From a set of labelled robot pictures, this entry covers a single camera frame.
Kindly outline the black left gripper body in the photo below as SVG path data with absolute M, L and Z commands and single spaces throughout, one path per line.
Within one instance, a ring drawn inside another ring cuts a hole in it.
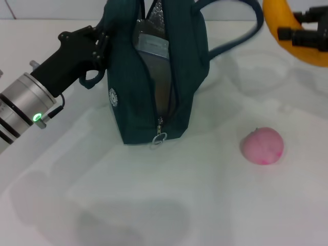
M 96 28 L 86 26 L 58 36 L 60 48 L 31 72 L 53 97 L 58 97 L 88 71 L 101 71 L 103 56 Z

